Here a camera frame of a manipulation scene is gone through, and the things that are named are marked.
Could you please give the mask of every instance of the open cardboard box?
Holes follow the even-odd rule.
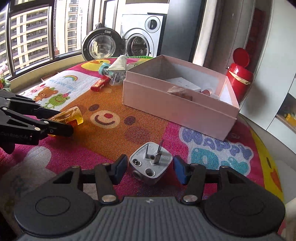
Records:
[[[192,101],[167,93],[176,85],[165,80],[178,77],[202,89],[212,89],[220,100],[189,89],[186,91]],[[164,55],[126,72],[123,104],[219,140],[226,138],[239,113],[227,76]]]

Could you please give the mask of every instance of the white card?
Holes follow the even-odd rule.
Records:
[[[168,81],[168,82],[170,82],[172,84],[175,84],[177,86],[196,91],[196,92],[201,91],[200,87],[198,87],[197,85],[191,83],[190,81],[188,81],[188,80],[186,80],[186,79],[184,79],[182,77],[173,78],[173,79],[169,79],[169,80],[166,80],[166,81]]]

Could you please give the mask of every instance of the metal prong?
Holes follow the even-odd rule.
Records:
[[[158,146],[158,149],[157,149],[157,153],[156,153],[156,154],[161,153],[161,148],[162,148],[162,146],[163,146],[163,140],[160,141],[159,146]]]
[[[148,159],[148,148],[149,148],[149,144],[147,144],[147,148],[146,148],[146,153],[145,153],[145,158]]]
[[[153,160],[153,164],[158,164],[159,163],[160,158],[161,158],[161,154],[162,154],[162,152],[161,152],[162,146],[163,146],[163,140],[161,140],[160,143],[159,143],[155,159]]]

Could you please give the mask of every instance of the washing machine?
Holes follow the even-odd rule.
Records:
[[[156,57],[160,53],[166,14],[125,14],[120,36],[127,56]]]
[[[121,18],[120,34],[98,25],[84,38],[81,51],[85,60],[160,54],[169,4],[126,4]]]

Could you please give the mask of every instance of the rainbow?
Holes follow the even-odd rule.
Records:
[[[75,75],[66,75],[64,78],[71,78],[73,81],[76,81],[78,78]]]

